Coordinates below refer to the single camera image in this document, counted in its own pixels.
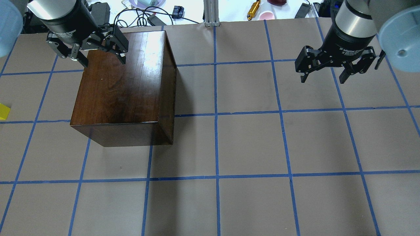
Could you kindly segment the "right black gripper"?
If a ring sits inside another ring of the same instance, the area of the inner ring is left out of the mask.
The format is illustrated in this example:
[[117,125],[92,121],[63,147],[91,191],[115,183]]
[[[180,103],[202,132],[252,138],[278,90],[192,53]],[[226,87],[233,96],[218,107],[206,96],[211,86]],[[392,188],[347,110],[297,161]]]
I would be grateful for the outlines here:
[[368,47],[369,37],[358,38],[344,33],[339,28],[330,28],[319,50],[303,46],[295,60],[295,71],[301,73],[301,83],[305,83],[309,73],[321,64],[327,67],[344,67],[339,76],[340,84],[352,75],[365,73],[374,62],[376,53],[373,47]]

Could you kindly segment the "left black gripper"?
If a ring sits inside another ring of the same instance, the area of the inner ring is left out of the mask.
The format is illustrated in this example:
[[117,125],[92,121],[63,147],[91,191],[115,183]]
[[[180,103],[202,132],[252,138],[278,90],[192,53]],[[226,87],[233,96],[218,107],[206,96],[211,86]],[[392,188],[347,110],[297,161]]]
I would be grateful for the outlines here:
[[88,59],[81,50],[100,49],[114,54],[121,64],[126,64],[128,39],[114,24],[97,26],[90,7],[72,7],[58,17],[43,17],[43,23],[50,29],[46,42],[60,58],[71,58],[87,68]]

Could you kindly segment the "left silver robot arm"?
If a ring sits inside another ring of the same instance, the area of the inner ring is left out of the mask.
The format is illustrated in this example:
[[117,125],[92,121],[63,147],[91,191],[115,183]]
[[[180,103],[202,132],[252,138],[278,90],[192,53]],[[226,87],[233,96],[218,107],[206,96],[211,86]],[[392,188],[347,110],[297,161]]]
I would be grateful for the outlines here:
[[21,34],[25,9],[49,30],[46,42],[60,58],[71,58],[86,68],[88,59],[82,50],[101,50],[126,63],[129,41],[109,23],[109,5],[88,5],[85,0],[2,0],[1,57],[12,51]]

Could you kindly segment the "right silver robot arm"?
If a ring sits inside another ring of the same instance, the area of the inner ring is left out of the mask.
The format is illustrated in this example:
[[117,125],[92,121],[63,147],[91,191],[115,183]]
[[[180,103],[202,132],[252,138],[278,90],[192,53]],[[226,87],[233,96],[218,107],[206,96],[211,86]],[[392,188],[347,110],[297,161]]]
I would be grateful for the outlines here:
[[363,74],[376,57],[369,43],[375,36],[381,46],[377,69],[385,56],[398,70],[419,72],[420,6],[418,0],[345,0],[324,39],[315,50],[304,46],[295,60],[301,82],[325,67],[343,67],[343,84]]

